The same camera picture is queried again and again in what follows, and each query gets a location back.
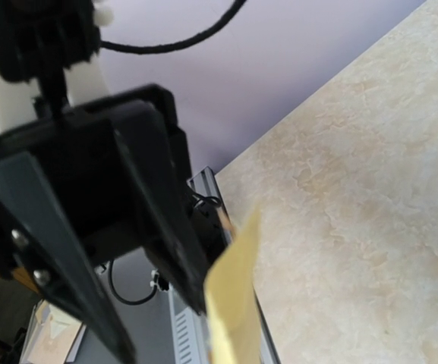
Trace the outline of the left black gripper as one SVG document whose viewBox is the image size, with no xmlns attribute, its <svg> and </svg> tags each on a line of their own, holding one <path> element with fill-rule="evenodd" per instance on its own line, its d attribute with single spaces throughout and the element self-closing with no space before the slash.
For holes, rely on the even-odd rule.
<svg viewBox="0 0 438 364">
<path fill-rule="evenodd" d="M 49 303 L 135 363 L 90 262 L 143 246 L 189 307 L 206 312 L 210 264 L 187 214 L 186 136 L 174 96 L 156 84 L 65 117 L 63 129 L 42 119 L 0 136 L 0 273 L 23 266 Z"/>
</svg>

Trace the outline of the brown sticker sheet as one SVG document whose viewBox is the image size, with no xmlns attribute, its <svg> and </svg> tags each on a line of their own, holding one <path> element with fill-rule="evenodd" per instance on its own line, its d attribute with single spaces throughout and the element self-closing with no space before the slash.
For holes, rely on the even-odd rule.
<svg viewBox="0 0 438 364">
<path fill-rule="evenodd" d="M 260 314 L 254 267 L 260 246 L 259 208 L 209 269 L 203 285 L 213 363 L 260 363 Z"/>
</svg>

